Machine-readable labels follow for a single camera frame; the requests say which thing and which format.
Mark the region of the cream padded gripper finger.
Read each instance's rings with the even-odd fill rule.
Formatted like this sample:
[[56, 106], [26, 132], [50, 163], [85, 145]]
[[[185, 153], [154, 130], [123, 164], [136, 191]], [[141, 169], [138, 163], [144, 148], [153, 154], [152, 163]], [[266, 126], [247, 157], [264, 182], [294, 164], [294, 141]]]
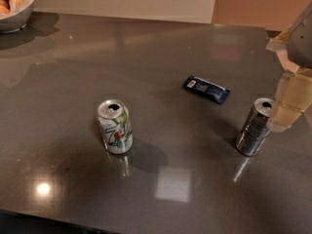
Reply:
[[279, 81], [267, 127], [282, 133], [312, 104], [312, 69], [299, 68], [285, 71]]

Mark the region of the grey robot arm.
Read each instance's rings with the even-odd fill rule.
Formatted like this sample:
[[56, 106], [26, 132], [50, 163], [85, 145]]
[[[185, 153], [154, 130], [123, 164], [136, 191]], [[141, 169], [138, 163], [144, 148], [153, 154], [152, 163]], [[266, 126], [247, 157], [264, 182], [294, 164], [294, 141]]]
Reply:
[[281, 133], [312, 104], [312, 3], [266, 49], [276, 53], [285, 69], [267, 123], [270, 131]]

